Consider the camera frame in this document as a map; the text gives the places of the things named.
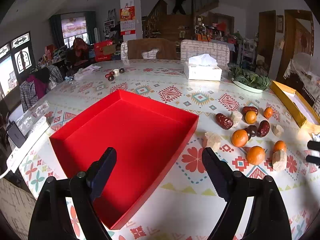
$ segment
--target staircase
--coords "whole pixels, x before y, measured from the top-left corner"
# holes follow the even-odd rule
[[[167,3],[159,0],[150,14],[142,18],[143,38],[164,38],[174,41],[177,44],[177,53],[180,53],[178,51],[181,41],[193,39],[196,16],[218,5],[219,0],[192,0],[190,15],[167,15]]]

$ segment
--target power strip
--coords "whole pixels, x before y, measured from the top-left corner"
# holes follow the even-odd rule
[[[26,157],[28,152],[37,142],[37,140],[43,135],[43,133],[49,128],[46,117],[41,117],[38,122],[34,124],[30,130],[29,136],[21,146],[21,148],[15,147],[7,159],[8,171],[16,172],[20,163]]]

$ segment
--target leafy vegetables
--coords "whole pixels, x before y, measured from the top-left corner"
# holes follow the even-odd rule
[[[228,66],[234,81],[238,81],[249,87],[261,90],[267,89],[270,84],[270,79],[267,76],[260,76],[252,71],[242,69],[234,64],[228,64]]]

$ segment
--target window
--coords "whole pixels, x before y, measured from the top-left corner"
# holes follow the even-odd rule
[[[35,66],[30,33],[25,33],[0,47],[0,94],[4,98],[28,73],[24,71]]]
[[[10,56],[6,57],[0,63],[0,73],[1,95],[4,98],[12,89],[14,89],[18,85]]]
[[[81,38],[88,43],[87,25],[85,17],[68,18],[61,20],[64,44],[68,48],[73,46],[75,38]]]

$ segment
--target white cloth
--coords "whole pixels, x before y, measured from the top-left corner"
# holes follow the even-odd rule
[[[298,53],[290,60],[284,73],[284,78],[288,78],[291,73],[297,73],[304,87],[314,97],[320,95],[320,77],[310,71],[312,69],[313,58],[306,53]]]

